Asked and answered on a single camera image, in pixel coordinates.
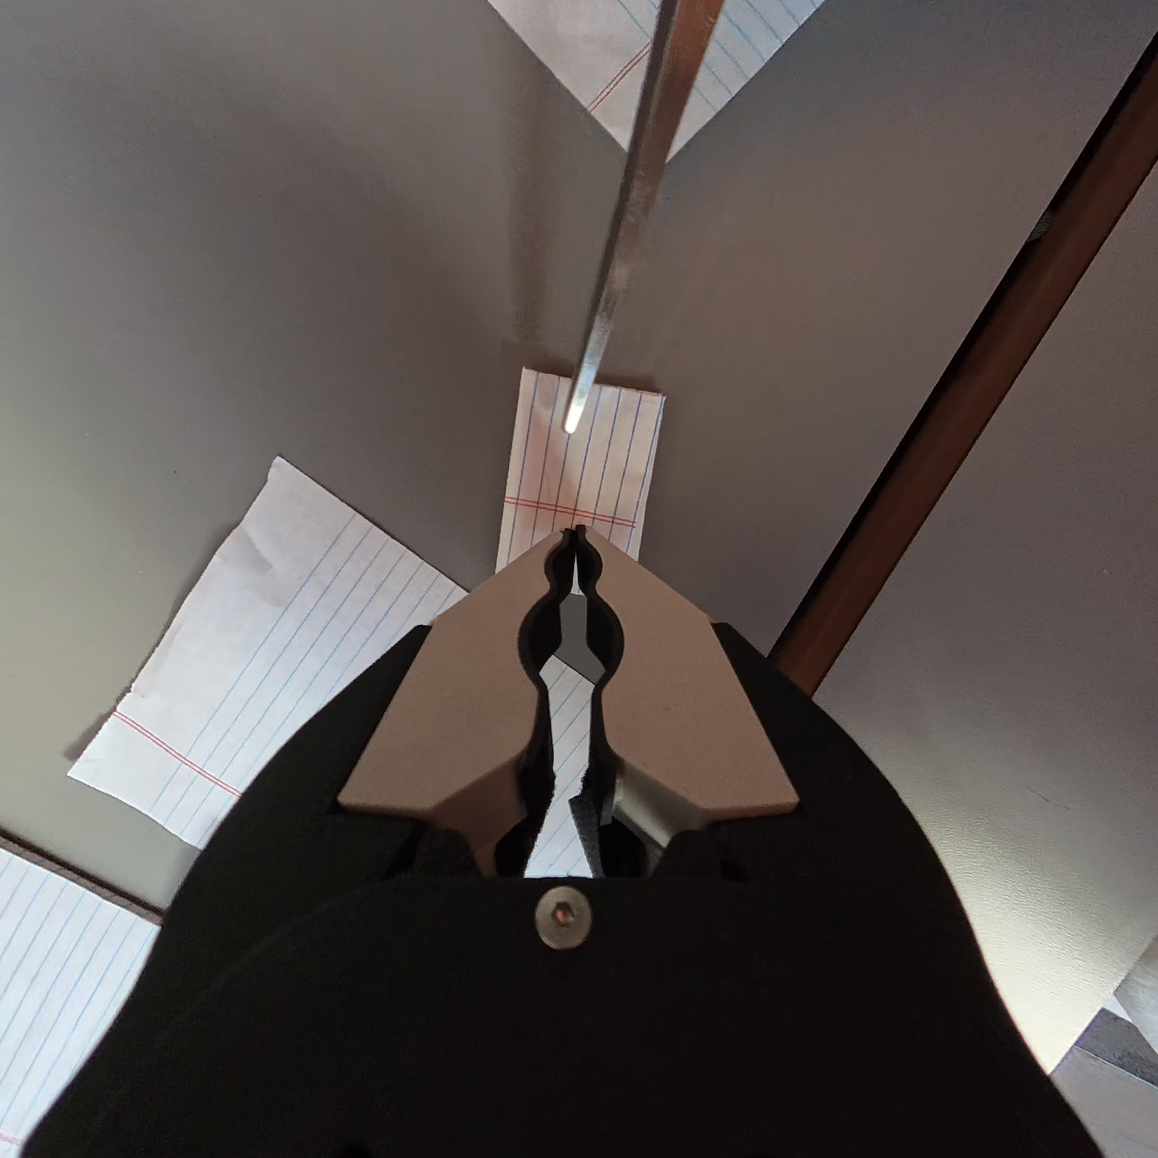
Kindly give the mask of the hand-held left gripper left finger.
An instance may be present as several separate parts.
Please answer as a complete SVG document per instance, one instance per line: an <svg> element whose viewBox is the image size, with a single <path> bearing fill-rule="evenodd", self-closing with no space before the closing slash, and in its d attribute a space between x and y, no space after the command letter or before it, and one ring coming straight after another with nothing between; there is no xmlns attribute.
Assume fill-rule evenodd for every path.
<svg viewBox="0 0 1158 1158"><path fill-rule="evenodd" d="M541 671L575 553L572 529L549 532L432 620L342 809L458 833L483 874L523 876L554 792Z"/></svg>

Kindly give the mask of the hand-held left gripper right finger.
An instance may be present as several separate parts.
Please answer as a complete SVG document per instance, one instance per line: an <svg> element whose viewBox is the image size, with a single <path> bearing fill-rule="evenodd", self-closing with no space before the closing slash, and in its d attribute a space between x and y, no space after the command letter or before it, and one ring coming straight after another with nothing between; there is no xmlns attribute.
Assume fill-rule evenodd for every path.
<svg viewBox="0 0 1158 1158"><path fill-rule="evenodd" d="M604 536L575 530L589 696L575 829L590 874L648 874L671 840L799 804L710 618Z"/></svg>

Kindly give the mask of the white lined notepad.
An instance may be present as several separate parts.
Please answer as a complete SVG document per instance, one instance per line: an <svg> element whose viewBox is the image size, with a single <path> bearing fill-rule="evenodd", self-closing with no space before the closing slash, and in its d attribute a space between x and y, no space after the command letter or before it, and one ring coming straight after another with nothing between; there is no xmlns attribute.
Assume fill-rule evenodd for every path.
<svg viewBox="0 0 1158 1158"><path fill-rule="evenodd" d="M122 1008L157 926L1 852L1 1155L20 1156Z"/></svg>

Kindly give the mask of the lined paper sheet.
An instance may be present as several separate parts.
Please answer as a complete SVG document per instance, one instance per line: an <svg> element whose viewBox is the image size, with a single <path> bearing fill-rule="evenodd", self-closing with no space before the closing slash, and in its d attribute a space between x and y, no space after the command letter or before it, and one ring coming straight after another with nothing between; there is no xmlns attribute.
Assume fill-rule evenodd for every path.
<svg viewBox="0 0 1158 1158"><path fill-rule="evenodd" d="M465 596L274 457L67 777L201 850L311 717Z"/></svg>
<svg viewBox="0 0 1158 1158"><path fill-rule="evenodd" d="M572 526L595 531L632 559L639 555L664 396L598 384L576 431L568 433L570 386L552 373L521 371L496 572Z"/></svg>
<svg viewBox="0 0 1158 1158"><path fill-rule="evenodd" d="M752 80L820 2L724 2L669 157ZM658 2L493 2L493 10L623 149L658 17Z"/></svg>

